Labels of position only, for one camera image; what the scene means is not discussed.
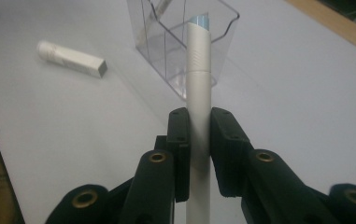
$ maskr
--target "white cylinder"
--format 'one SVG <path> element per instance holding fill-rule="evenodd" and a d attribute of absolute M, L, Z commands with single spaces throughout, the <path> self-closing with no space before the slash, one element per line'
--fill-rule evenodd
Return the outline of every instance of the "white cylinder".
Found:
<path fill-rule="evenodd" d="M 210 210 L 210 32 L 191 22 L 188 23 L 187 31 L 186 93 L 192 135 L 190 198 L 186 203 L 186 223 L 208 224 Z"/>
<path fill-rule="evenodd" d="M 38 43 L 37 52 L 43 60 L 66 66 L 90 76 L 102 77 L 107 70 L 104 59 L 47 41 Z"/>

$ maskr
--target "blue cap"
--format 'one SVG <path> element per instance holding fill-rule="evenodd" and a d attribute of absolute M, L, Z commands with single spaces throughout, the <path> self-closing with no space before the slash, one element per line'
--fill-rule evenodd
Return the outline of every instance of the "blue cap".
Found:
<path fill-rule="evenodd" d="M 207 14 L 194 16 L 190 19 L 190 22 L 209 30 L 209 17 Z"/>

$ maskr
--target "clear plastic container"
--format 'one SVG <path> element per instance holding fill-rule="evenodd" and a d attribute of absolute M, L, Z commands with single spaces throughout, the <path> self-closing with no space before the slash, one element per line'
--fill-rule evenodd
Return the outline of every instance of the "clear plastic container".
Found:
<path fill-rule="evenodd" d="M 127 0 L 136 48 L 165 82 L 186 99 L 188 20 L 207 14 L 211 33 L 212 86 L 226 58 L 239 13 L 221 0 Z"/>

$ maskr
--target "white table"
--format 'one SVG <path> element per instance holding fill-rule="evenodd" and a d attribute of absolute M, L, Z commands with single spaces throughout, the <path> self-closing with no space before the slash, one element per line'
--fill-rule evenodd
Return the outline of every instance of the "white table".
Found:
<path fill-rule="evenodd" d="M 229 3 L 241 19 L 212 104 L 309 186 L 356 184 L 356 47 L 284 1 Z M 44 63 L 41 39 L 101 56 L 108 71 Z M 135 50 L 125 1 L 0 0 L 0 149 L 26 223 L 44 223 L 75 187 L 132 177 L 181 106 Z M 245 222 L 214 175 L 211 222 Z"/>

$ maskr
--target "white pipe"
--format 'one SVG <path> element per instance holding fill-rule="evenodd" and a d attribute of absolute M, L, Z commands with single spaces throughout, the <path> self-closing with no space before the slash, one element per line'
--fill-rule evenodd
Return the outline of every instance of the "white pipe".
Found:
<path fill-rule="evenodd" d="M 189 110 L 192 157 L 187 224 L 209 223 L 209 126 L 210 126 L 210 32 L 205 15 L 192 18 L 187 31 L 187 109 Z"/>

